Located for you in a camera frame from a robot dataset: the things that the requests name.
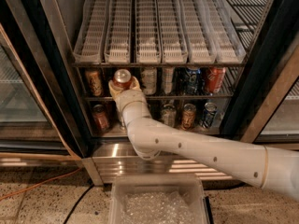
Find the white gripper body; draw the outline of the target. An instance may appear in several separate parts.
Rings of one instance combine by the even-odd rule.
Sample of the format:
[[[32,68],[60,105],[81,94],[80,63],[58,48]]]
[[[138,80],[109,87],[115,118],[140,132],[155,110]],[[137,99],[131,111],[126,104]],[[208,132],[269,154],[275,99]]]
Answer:
[[[126,90],[118,94],[115,98],[116,106],[120,112],[122,112],[127,105],[135,102],[144,104],[147,102],[146,97],[142,91]]]

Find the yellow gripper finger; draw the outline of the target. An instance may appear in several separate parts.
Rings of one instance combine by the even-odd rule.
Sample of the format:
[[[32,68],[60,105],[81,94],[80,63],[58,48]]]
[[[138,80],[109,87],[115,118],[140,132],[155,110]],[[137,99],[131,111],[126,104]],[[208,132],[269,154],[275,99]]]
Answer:
[[[108,87],[113,99],[116,99],[123,92],[123,88],[116,86],[112,80],[108,82]]]
[[[136,77],[132,77],[132,83],[130,89],[134,91],[141,91],[139,81]]]

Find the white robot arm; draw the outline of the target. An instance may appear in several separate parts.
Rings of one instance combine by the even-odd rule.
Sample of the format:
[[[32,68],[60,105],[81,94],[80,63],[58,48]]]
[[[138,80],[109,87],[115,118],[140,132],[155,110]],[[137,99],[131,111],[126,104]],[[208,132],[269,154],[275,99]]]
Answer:
[[[198,161],[253,187],[299,200],[299,152],[258,146],[178,130],[153,119],[137,80],[127,89],[108,83],[136,154],[152,160],[160,152]]]

